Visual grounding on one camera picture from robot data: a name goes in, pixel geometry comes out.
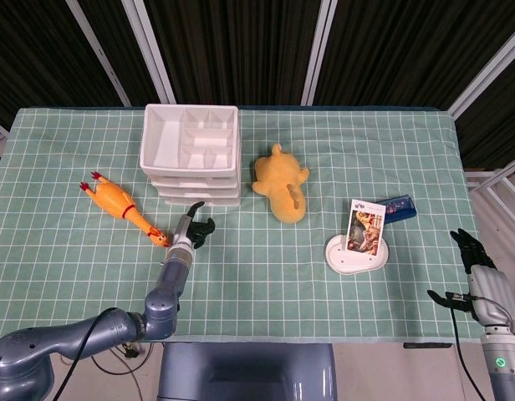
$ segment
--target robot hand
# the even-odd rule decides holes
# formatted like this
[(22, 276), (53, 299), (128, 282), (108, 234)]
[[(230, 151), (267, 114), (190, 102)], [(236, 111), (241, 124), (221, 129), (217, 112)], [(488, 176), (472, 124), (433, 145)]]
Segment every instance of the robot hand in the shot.
[(451, 237), (460, 249), (469, 293), (446, 292), (444, 298), (428, 290), (429, 297), (443, 307), (471, 312), (473, 318), (483, 326), (508, 326), (512, 331), (515, 302), (507, 277), (496, 268), (482, 243), (471, 234), (458, 229), (458, 232), (451, 231)]
[(515, 322), (515, 302), (510, 282), (500, 272), (493, 260), (486, 254), (482, 243), (462, 229), (451, 231), (451, 237), (460, 248), (460, 255), (466, 269), (469, 293), (446, 292), (440, 297), (432, 290), (428, 295), (434, 302), (451, 309), (456, 336), (456, 345), (462, 366), (472, 385), (484, 400), (474, 384), (461, 357), (460, 343), (453, 309), (471, 312), (472, 316), (485, 327), (481, 337), (482, 351), (497, 401), (515, 401), (515, 335), (512, 334)]
[(179, 299), (191, 268), (194, 249), (215, 230), (207, 223), (192, 221), (196, 203), (179, 221), (156, 287), (145, 298), (144, 312), (125, 312), (117, 308), (98, 317), (65, 326), (30, 327), (11, 332), (0, 339), (0, 401), (33, 401), (44, 398), (53, 386), (49, 355), (60, 353), (74, 360), (56, 398), (68, 381), (75, 364), (115, 345), (131, 341), (155, 341), (176, 330)]

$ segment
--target plush toy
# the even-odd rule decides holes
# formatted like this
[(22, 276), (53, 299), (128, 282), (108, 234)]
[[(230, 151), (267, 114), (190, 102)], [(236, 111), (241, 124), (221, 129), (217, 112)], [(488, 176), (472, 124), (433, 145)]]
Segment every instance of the plush toy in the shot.
[(273, 154), (254, 163), (256, 182), (252, 189), (271, 201), (273, 214), (282, 223), (296, 223), (306, 213), (306, 200), (300, 186), (308, 179), (309, 170), (301, 169), (298, 160), (282, 152), (275, 144)]

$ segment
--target table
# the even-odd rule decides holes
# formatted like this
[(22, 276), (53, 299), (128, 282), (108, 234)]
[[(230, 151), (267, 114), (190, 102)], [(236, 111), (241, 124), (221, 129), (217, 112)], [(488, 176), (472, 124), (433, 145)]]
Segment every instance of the table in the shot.
[[(426, 290), (466, 292), (448, 231), (476, 234), (456, 131), (447, 112), (239, 111), (242, 201), (202, 208), (217, 230), (196, 252), (181, 298), (179, 341), (433, 341), (449, 312)], [(142, 312), (165, 250), (100, 210), (79, 189), (97, 170), (127, 189), (146, 218), (176, 228), (138, 154), (144, 112), (21, 109), (0, 165), (0, 337), (117, 306)], [(252, 192), (252, 163), (280, 142), (310, 169), (306, 217), (279, 223)], [(352, 199), (411, 195), (418, 216), (385, 227), (387, 264), (340, 276), (324, 248), (346, 232)], [(460, 334), (482, 333), (457, 314)]]

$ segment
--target rubber chicken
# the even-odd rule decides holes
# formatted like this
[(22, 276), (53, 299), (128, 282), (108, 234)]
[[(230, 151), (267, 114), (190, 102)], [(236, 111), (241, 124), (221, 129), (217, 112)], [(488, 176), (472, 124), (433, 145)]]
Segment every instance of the rubber chicken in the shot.
[(92, 172), (92, 178), (101, 182), (96, 186), (96, 192), (92, 191), (86, 182), (81, 182), (79, 188), (84, 190), (96, 205), (117, 219), (131, 221), (150, 238), (154, 245), (168, 247), (166, 235), (140, 215), (135, 201), (127, 192), (97, 171)]

